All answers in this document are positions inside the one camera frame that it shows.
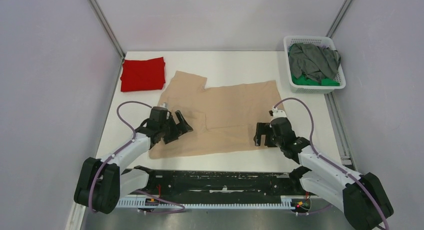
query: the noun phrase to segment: white strip with slots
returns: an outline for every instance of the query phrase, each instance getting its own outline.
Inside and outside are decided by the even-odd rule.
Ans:
[[[116,208],[180,208],[170,204],[146,205],[146,199],[149,197],[144,195],[128,195],[121,198]],[[295,207],[291,206],[291,198],[281,198],[281,203],[250,203],[250,204],[183,204],[187,209],[285,209],[290,210]]]

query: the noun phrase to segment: white table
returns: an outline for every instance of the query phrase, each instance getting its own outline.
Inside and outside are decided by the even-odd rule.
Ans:
[[[282,98],[298,97],[310,107],[315,121],[314,144],[340,162],[324,95],[290,92],[284,52],[128,52],[126,55],[128,60],[157,57],[165,59],[166,86],[177,70],[207,77],[206,87],[276,80]],[[162,92],[163,90],[123,93],[121,81],[118,81],[97,158],[116,150],[131,137],[131,130],[117,117],[117,106],[129,100],[142,101],[153,106],[158,103]],[[298,102],[289,101],[284,103],[284,108],[296,134],[308,138],[311,122],[304,107]],[[139,104],[128,104],[121,108],[123,118],[134,127],[148,118],[149,113],[149,108]],[[292,160],[286,159],[278,148],[155,160],[144,153],[130,167],[137,165],[151,169],[253,172],[290,172],[298,167]]]

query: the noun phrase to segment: gray wall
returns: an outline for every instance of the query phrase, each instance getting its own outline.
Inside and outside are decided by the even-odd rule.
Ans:
[[[359,170],[378,175],[392,229],[424,224],[423,0],[355,0],[334,36],[347,85],[336,99]]]
[[[325,35],[344,0],[97,0],[126,51],[275,50]]]
[[[0,0],[0,229],[63,229],[120,59],[87,0]]]

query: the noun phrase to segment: white laundry basket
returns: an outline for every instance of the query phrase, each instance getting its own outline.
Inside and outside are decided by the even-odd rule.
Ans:
[[[321,93],[326,94],[330,93],[335,89],[343,89],[346,86],[345,75],[343,74],[342,66],[338,67],[338,74],[333,80],[340,83],[340,86],[300,86],[296,85],[292,81],[292,73],[290,71],[289,64],[289,48],[294,43],[305,43],[305,44],[314,44],[319,47],[329,47],[332,50],[335,50],[333,40],[328,37],[323,36],[286,36],[284,37],[284,54],[285,61],[287,64],[287,75],[290,82],[290,90],[294,93]]]

